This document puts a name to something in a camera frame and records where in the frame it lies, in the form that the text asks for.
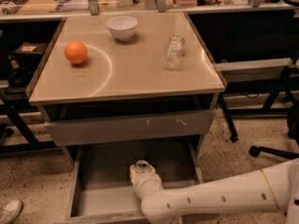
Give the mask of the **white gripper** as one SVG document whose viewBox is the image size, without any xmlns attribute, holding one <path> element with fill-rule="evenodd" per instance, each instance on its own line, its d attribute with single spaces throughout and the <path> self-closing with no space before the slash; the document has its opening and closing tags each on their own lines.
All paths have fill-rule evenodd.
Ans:
<svg viewBox="0 0 299 224">
<path fill-rule="evenodd" d="M 143 200 L 149 194 L 164 188 L 161 178 L 156 174 L 152 165 L 148 165 L 147 173 L 137 173 L 135 165 L 130 166 L 130 179 L 134 186 L 135 194 L 139 200 Z"/>
</svg>

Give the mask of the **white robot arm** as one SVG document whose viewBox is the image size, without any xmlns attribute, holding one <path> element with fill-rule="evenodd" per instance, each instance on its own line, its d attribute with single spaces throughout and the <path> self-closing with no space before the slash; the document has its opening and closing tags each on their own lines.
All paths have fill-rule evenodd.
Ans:
<svg viewBox="0 0 299 224">
<path fill-rule="evenodd" d="M 181 189 L 165 189 L 146 161 L 130 166 L 130 178 L 151 224 L 181 224 L 183 216 L 194 214 L 250 211 L 285 212 L 285 224 L 299 224 L 299 159 Z"/>
</svg>

